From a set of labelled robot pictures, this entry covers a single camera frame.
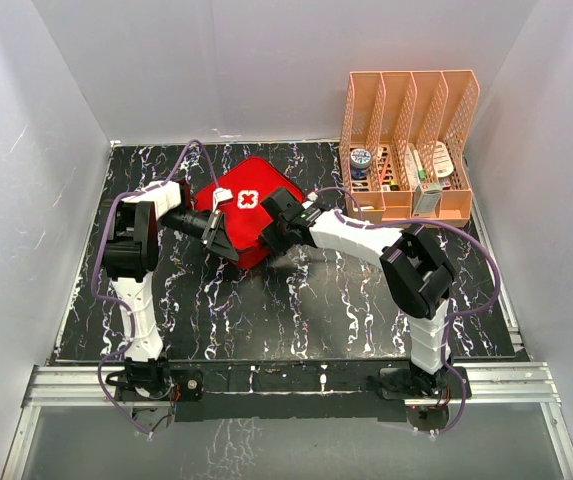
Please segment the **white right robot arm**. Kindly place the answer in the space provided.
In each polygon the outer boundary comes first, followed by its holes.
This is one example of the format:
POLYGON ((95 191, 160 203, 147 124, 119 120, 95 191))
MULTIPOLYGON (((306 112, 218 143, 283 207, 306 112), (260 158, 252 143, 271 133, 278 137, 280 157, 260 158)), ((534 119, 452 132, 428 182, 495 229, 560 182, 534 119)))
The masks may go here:
POLYGON ((380 268, 410 331, 409 389, 426 397, 448 382, 448 300, 455 269, 421 224, 405 228, 345 216, 318 201, 299 201, 284 188, 261 206, 270 216, 262 240, 275 252, 293 245, 334 250, 380 268))

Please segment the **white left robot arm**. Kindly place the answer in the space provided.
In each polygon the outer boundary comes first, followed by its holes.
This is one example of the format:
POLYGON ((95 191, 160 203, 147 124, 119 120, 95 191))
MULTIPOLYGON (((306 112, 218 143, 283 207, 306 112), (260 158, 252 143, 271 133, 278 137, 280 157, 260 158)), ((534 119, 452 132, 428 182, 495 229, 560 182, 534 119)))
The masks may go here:
POLYGON ((141 191, 120 197, 111 208, 100 260, 116 293, 127 347, 122 378, 109 380, 110 385, 152 399, 170 392, 173 376, 162 356, 152 291, 159 261, 158 228, 184 233, 198 239, 208 252, 237 261, 240 254, 220 209, 232 199, 229 189, 217 186, 211 209, 199 212, 191 204, 185 181, 153 181, 141 191))

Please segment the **red black medicine case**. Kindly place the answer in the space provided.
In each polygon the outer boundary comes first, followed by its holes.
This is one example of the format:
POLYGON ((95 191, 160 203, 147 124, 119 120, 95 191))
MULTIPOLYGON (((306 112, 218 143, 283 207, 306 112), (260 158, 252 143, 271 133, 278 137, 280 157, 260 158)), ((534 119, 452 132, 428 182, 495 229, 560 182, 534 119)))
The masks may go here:
POLYGON ((279 188, 285 188, 296 200, 303 202, 304 192, 267 160, 250 157, 218 179, 219 186, 232 193, 232 199, 218 208, 225 214, 226 232, 239 259, 237 268, 255 267, 269 256, 260 234, 272 222, 261 202, 279 188))

